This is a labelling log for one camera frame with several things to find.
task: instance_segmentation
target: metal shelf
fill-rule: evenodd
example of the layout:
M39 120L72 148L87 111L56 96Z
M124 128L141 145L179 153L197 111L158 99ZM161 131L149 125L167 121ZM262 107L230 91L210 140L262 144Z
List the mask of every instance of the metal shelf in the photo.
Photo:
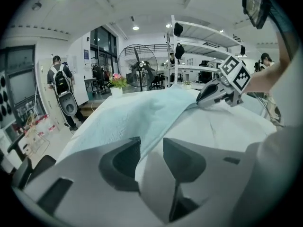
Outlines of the metal shelf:
M201 43L187 42L182 39L182 37L176 38L177 42L183 46L185 53L204 55L222 60L225 60L227 57L232 55L226 51L222 51L221 49L215 47L211 47Z
M206 67L206 66L189 66L189 65L178 65L178 70L199 70L208 72L217 72L218 69Z
M178 22L183 26L183 32L181 34L183 37L203 40L225 48L241 45L240 42L215 29L184 21L175 22Z

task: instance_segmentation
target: ceiling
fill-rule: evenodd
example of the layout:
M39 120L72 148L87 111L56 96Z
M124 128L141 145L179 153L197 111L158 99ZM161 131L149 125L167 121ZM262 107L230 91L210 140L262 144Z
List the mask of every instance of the ceiling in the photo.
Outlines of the ceiling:
M31 9L41 2L38 11ZM208 25L217 30L229 30L242 40L252 43L275 43L270 26L258 31L246 22L241 0L26 0L12 18L8 31L14 28L35 28L68 36L73 41L90 30L116 22L127 35L134 35L133 22L139 33L165 32L170 16L176 19Z
M175 16L176 20L186 21L191 23L196 23L204 26L211 26L209 22L205 22L200 19L196 19L188 16ZM115 22L124 31L127 36L132 35L145 35L145 34L155 34L155 33L165 33L169 29L165 26L166 24L171 24L171 15L163 14L151 14L151 15L138 15L134 16L134 22L130 17L125 17L119 19ZM138 26L140 29L137 31L133 30L133 26Z

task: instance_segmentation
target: light blue cloth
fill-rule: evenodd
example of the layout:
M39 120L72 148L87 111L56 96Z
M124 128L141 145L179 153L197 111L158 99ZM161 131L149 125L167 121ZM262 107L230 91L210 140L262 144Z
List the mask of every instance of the light blue cloth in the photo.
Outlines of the light blue cloth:
M58 160L81 150L137 136L141 138L142 159L191 105L196 105L196 98L173 85L137 101L105 110L81 134L72 149L65 150Z

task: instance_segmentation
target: backpack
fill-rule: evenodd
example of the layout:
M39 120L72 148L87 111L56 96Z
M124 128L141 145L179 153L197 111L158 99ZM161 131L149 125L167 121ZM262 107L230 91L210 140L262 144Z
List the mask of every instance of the backpack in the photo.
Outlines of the backpack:
M56 70L55 67L52 67L51 70L53 71L53 87L55 90L56 95L60 95L63 92L67 92L71 90L70 82L63 71L64 64L60 65L59 71Z
M183 46L178 43L177 47L176 47L176 53L175 53L175 57L180 60L182 55L184 54L185 50L183 48Z
M180 37L182 32L183 32L183 26L178 23L175 23L174 35Z

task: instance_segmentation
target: black pants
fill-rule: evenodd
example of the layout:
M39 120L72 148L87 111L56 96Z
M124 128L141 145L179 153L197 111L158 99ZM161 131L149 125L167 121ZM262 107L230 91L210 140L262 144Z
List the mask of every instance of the black pants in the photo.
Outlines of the black pants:
M67 123L69 124L69 126L71 126L71 127L76 126L76 124L75 124L74 120L72 119L72 117L67 116L64 112L63 112L63 115L64 115L64 117L66 118L66 121L67 121ZM75 116L77 117L77 119L78 119L80 122L83 122L83 121L84 121L83 115L82 115L82 113L81 113L81 111L80 111L79 108L77 109L77 112L76 112Z

